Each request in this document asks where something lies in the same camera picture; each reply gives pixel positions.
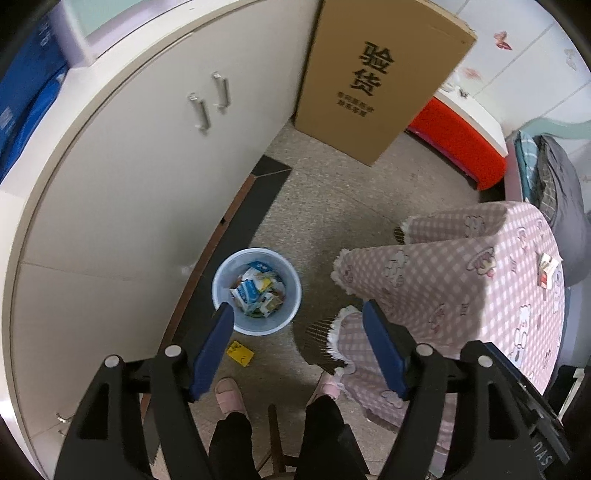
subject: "pink slipper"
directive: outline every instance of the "pink slipper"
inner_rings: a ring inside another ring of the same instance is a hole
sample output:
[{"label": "pink slipper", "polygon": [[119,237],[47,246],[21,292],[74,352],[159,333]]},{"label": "pink slipper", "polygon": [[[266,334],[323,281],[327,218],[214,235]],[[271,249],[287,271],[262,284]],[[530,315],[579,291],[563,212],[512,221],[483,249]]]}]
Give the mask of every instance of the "pink slipper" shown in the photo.
[{"label": "pink slipper", "polygon": [[238,384],[233,378],[222,378],[216,385],[215,393],[217,404],[219,405],[224,418],[230,415],[233,411],[243,413],[246,418],[248,418],[240,388],[238,388]]},{"label": "pink slipper", "polygon": [[314,393],[312,393],[306,406],[310,405],[314,400],[323,395],[328,395],[333,400],[339,398],[340,395],[340,388],[336,384],[335,378],[326,372],[323,372],[320,376],[320,379],[316,384],[316,389],[314,390]]}]

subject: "black pants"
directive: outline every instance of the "black pants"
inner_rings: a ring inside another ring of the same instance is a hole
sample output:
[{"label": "black pants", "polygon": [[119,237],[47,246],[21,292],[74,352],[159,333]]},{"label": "black pants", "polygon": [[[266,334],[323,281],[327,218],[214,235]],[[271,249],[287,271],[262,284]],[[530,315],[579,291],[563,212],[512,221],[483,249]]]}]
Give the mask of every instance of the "black pants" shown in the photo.
[{"label": "black pants", "polygon": [[[261,480],[252,458],[252,427],[238,412],[217,423],[209,460],[217,480]],[[359,446],[335,401],[324,395],[306,408],[296,480],[365,480]]]}]

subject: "yellow wrapper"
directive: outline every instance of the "yellow wrapper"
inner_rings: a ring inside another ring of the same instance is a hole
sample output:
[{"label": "yellow wrapper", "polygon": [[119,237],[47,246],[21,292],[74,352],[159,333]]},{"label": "yellow wrapper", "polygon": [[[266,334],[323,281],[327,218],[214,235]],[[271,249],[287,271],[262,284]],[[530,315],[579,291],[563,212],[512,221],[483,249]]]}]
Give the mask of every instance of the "yellow wrapper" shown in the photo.
[{"label": "yellow wrapper", "polygon": [[234,340],[226,351],[228,356],[241,364],[243,367],[248,367],[255,352],[246,348],[243,344]]}]

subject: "white plastic bucket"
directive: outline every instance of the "white plastic bucket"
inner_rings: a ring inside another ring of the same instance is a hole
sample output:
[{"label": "white plastic bucket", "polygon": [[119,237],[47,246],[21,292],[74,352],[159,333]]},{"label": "white plastic bucket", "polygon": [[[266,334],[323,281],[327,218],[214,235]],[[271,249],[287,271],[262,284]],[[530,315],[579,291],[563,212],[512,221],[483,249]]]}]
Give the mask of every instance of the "white plastic bucket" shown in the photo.
[{"label": "white plastic bucket", "polygon": [[[285,284],[285,302],[265,318],[252,318],[242,313],[230,295],[230,286],[247,269],[250,262],[260,261],[275,270]],[[228,257],[217,269],[212,283],[213,306],[226,301],[234,308],[234,330],[245,335],[262,336],[278,332],[296,316],[301,303],[301,283],[296,269],[280,254],[266,248],[247,248]]]}]

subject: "white cabinet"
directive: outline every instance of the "white cabinet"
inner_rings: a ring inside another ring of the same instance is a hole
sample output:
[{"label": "white cabinet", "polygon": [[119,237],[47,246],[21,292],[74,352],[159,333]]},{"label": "white cabinet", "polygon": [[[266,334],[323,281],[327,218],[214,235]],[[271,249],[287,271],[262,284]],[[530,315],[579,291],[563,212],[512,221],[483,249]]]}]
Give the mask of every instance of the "white cabinet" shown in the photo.
[{"label": "white cabinet", "polygon": [[[262,0],[185,36],[62,158],[27,234],[11,329],[20,413],[49,475],[56,413],[75,411],[105,356],[155,353],[188,267],[294,112],[318,3]],[[214,72],[229,80],[226,109]],[[206,101],[205,132],[191,93]]]}]

